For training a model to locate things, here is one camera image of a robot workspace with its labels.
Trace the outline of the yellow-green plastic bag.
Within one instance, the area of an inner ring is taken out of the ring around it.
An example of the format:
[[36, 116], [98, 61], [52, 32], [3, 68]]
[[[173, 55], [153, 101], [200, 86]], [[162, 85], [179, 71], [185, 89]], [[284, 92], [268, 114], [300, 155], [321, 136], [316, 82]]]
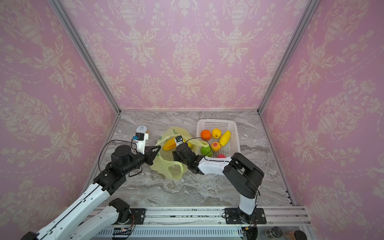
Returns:
[[150, 166], [151, 170], [164, 175], [168, 180], [174, 181], [180, 180], [183, 174], [188, 171], [188, 167], [185, 164], [174, 161], [173, 151], [176, 148], [168, 151], [163, 149], [163, 146], [166, 145], [168, 141], [173, 141], [175, 144], [176, 142], [174, 138], [177, 136], [182, 136], [184, 141], [192, 138], [186, 129], [180, 127], [170, 127], [159, 137], [156, 145], [161, 146], [161, 150], [155, 157], [153, 165]]

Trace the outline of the green fruit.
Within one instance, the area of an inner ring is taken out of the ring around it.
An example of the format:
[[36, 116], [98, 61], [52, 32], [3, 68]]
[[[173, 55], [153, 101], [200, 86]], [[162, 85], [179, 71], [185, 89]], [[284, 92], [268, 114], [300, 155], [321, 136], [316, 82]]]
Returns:
[[202, 147], [201, 148], [201, 154], [206, 157], [211, 157], [213, 155], [213, 151], [210, 146]]

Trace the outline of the orange fruit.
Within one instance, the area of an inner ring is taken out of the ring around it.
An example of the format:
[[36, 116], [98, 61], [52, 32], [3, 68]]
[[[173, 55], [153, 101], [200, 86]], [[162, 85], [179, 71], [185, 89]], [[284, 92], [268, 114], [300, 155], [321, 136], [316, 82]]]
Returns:
[[212, 138], [212, 134], [209, 130], [203, 130], [201, 132], [201, 138], [206, 141], [209, 141]]

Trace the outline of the peach fruit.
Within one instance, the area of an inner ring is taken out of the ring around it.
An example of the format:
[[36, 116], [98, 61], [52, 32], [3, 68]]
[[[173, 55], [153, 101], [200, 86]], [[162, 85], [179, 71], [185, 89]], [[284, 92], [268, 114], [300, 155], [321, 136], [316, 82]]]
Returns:
[[220, 143], [218, 143], [218, 142], [213, 142], [212, 144], [211, 144], [211, 149], [212, 149], [212, 151], [213, 152], [218, 152], [220, 149], [221, 149], [221, 144]]

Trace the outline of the yellow lemon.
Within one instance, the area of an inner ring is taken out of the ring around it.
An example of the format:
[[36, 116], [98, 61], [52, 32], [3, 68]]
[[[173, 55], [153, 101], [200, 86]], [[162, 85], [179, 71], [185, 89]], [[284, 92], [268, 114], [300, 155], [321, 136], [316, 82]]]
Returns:
[[213, 139], [219, 139], [222, 136], [222, 131], [220, 129], [213, 129], [212, 130], [212, 138]]
[[222, 136], [220, 137], [220, 140], [219, 140], [219, 144], [224, 147], [225, 145], [227, 145], [227, 143], [229, 142], [229, 140], [231, 139], [231, 132], [230, 131], [226, 131], [224, 134], [222, 134]]

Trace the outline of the white plastic basket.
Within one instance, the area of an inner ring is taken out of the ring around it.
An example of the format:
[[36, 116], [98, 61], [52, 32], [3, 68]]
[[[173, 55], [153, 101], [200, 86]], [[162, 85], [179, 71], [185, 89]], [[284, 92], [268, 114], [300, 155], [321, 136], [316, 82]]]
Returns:
[[230, 157], [234, 153], [240, 153], [240, 141], [238, 127], [234, 121], [205, 119], [199, 120], [197, 125], [197, 137], [202, 137], [213, 147], [208, 156], [213, 158]]

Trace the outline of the yellow banana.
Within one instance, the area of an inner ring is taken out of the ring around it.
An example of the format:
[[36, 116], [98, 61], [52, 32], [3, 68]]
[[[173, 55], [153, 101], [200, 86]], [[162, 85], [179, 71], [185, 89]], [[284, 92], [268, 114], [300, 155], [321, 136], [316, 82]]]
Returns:
[[172, 138], [168, 140], [164, 145], [163, 145], [163, 150], [164, 151], [170, 151], [174, 149], [177, 146], [175, 138]]

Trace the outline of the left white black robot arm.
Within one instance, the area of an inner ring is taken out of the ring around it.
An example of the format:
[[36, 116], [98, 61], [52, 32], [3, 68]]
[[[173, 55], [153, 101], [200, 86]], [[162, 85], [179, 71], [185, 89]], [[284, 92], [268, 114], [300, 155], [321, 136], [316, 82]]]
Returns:
[[128, 145], [117, 147], [111, 155], [111, 162], [75, 202], [37, 233], [28, 232], [22, 239], [66, 239], [100, 203], [108, 199], [126, 182], [126, 175], [139, 169], [143, 164], [153, 165], [160, 149], [160, 146], [149, 146], [144, 147], [143, 153], [134, 154]]

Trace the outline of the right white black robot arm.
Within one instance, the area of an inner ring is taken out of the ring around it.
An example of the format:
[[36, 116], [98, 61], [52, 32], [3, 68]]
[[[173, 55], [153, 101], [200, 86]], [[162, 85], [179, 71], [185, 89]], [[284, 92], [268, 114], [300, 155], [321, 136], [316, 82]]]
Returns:
[[265, 176], [264, 172], [241, 153], [234, 153], [230, 158], [210, 158], [196, 155], [186, 143], [176, 147], [173, 158], [185, 164], [196, 175], [225, 176], [240, 194], [238, 215], [241, 221], [255, 224], [255, 208], [259, 187]]

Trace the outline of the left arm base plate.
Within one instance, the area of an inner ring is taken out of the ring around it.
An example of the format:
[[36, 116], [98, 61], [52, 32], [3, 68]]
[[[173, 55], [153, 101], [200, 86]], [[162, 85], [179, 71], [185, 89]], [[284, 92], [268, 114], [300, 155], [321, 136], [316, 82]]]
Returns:
[[115, 209], [118, 214], [115, 224], [119, 225], [143, 225], [146, 211], [145, 208], [131, 208], [128, 203], [120, 198], [116, 198], [109, 202], [109, 206]]

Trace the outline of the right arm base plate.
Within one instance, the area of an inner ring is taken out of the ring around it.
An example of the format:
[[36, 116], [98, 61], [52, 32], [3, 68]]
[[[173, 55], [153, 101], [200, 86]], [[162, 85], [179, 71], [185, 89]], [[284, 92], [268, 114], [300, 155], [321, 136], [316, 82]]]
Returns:
[[266, 215], [262, 208], [255, 208], [250, 215], [242, 212], [239, 208], [225, 208], [222, 217], [228, 225], [265, 225], [267, 223]]

